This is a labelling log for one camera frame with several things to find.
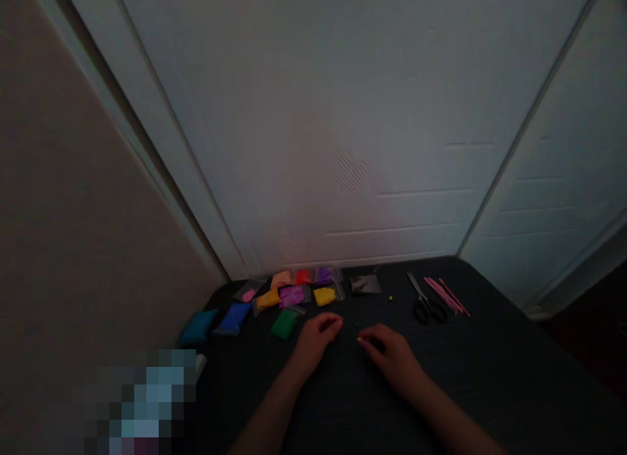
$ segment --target hand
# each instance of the hand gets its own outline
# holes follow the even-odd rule
[[[320,313],[302,327],[298,342],[288,365],[304,380],[308,379],[320,363],[327,345],[335,340],[342,329],[342,317],[335,313]]]
[[[407,340],[383,324],[362,330],[359,337],[357,342],[366,350],[396,393],[414,404],[421,386],[428,382],[428,377],[413,355]],[[383,354],[371,344],[373,337],[385,346]]]

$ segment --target forearm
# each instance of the forearm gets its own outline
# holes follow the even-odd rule
[[[306,377],[290,360],[231,447],[230,455],[278,455]]]
[[[501,446],[427,376],[420,382],[412,404],[451,453],[504,453]]]

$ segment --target scissors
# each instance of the scissors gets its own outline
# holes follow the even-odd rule
[[[411,284],[418,294],[418,300],[413,304],[413,315],[416,319],[422,324],[427,324],[429,315],[433,315],[436,321],[445,322],[446,309],[439,303],[429,301],[428,297],[423,294],[418,282],[416,282],[416,279],[409,269],[407,269],[407,276],[410,278]]]

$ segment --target black table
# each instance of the black table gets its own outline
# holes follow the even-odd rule
[[[419,324],[411,312],[416,295],[408,268],[416,278],[443,278],[470,318],[451,312],[445,324]],[[509,452],[627,452],[625,406],[470,265],[456,258],[385,264],[376,272],[380,294],[351,297],[347,277],[373,269],[344,270],[345,301],[304,306],[305,319],[332,311],[344,317],[344,327],[300,394],[284,453],[441,451],[425,421],[356,343],[359,330],[377,322],[403,334],[430,377]],[[214,326],[243,284],[214,294],[207,305],[221,309]],[[270,334],[278,314],[278,308],[257,318],[250,313],[238,337],[210,335],[198,348],[208,357],[196,393],[198,453],[228,450],[289,358],[302,322],[284,343]]]

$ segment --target beige wall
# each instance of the beige wall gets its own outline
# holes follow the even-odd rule
[[[0,16],[0,452],[56,452],[79,369],[172,343],[219,279],[35,0]]]

